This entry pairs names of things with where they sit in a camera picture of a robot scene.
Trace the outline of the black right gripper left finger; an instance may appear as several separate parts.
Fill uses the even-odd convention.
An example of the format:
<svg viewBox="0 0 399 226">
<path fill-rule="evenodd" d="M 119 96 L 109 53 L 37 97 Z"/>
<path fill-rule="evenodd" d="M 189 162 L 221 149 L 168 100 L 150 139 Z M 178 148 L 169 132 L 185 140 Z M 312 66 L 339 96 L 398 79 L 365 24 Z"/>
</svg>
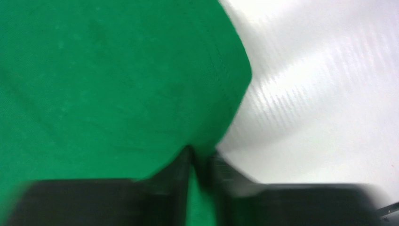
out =
<svg viewBox="0 0 399 226">
<path fill-rule="evenodd" d="M 8 226 L 184 226 L 192 161 L 185 147 L 148 179 L 42 180 L 31 183 Z"/>
</svg>

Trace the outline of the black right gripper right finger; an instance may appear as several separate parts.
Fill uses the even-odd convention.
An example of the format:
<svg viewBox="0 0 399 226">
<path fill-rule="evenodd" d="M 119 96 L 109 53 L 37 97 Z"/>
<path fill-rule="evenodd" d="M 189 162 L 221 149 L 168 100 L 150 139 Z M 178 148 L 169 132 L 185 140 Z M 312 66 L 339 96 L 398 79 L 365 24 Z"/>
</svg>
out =
<svg viewBox="0 0 399 226">
<path fill-rule="evenodd" d="M 371 197 L 356 184 L 262 184 L 220 155 L 208 162 L 219 226 L 382 226 Z"/>
</svg>

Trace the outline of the green t shirt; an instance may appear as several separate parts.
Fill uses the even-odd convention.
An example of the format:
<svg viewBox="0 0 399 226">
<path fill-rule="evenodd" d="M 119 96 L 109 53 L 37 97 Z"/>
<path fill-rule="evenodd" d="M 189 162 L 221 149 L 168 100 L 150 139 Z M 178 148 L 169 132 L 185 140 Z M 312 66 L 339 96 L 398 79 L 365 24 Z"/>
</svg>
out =
<svg viewBox="0 0 399 226">
<path fill-rule="evenodd" d="M 33 180 L 204 164 L 251 74 L 216 0 L 1 1 L 1 224 Z"/>
</svg>

